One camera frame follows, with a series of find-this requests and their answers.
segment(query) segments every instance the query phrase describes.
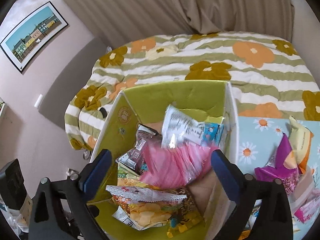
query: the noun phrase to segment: painting of colorful houses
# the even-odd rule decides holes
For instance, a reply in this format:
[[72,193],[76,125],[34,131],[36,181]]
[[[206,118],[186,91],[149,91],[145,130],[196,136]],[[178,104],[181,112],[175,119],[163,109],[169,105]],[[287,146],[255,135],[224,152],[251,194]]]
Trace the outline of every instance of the painting of colorful houses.
[[1,42],[1,48],[22,72],[31,58],[68,24],[48,2],[20,22]]

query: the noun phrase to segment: blue gripper pad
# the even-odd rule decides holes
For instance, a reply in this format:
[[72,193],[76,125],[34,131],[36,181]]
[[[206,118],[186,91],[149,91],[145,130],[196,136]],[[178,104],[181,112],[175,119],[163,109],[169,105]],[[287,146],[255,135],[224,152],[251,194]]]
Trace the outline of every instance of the blue gripper pad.
[[238,167],[231,164],[220,150],[211,154],[211,166],[217,174],[224,191],[231,201],[240,203],[241,179],[244,176]]
[[104,149],[92,163],[84,167],[79,179],[79,188],[84,193],[84,201],[88,202],[94,198],[111,164],[111,152]]

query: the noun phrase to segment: metal screw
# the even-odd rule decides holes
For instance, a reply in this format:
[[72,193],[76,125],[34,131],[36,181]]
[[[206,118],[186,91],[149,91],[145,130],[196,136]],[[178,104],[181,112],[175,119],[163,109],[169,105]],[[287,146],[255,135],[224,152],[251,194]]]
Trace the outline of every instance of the metal screw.
[[246,180],[253,180],[253,176],[251,174],[246,174],[244,177]]
[[70,176],[71,180],[77,180],[78,178],[79,178],[79,174],[78,173],[71,174],[71,176]]
[[281,184],[282,184],[281,179],[275,179],[275,182],[276,182],[276,184],[278,184],[278,185],[281,185]]
[[40,180],[41,184],[46,184],[48,182],[48,178],[44,177]]

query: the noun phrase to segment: blue daisy tablecloth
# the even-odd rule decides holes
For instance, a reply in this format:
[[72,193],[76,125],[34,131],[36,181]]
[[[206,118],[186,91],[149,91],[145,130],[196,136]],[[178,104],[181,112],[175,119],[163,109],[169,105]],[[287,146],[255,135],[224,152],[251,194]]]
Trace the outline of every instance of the blue daisy tablecloth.
[[[320,188],[320,122],[298,121],[307,127],[314,137],[311,142],[308,166],[313,172],[315,187]],[[256,118],[239,116],[239,161],[238,167],[244,173],[254,175],[254,168],[264,167],[277,149],[282,133],[290,135],[291,127],[288,119]],[[300,231],[294,234],[294,240],[302,239],[314,223],[317,215],[302,223],[297,220]]]

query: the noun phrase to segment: floral blanket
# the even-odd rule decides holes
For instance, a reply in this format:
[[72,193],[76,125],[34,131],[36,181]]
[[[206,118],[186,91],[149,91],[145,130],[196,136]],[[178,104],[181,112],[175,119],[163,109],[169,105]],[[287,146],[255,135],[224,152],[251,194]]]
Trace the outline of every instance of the floral blanket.
[[240,116],[320,121],[319,88],[288,41],[243,32],[157,35],[97,60],[66,110],[70,144],[94,148],[121,89],[190,79],[230,80]]

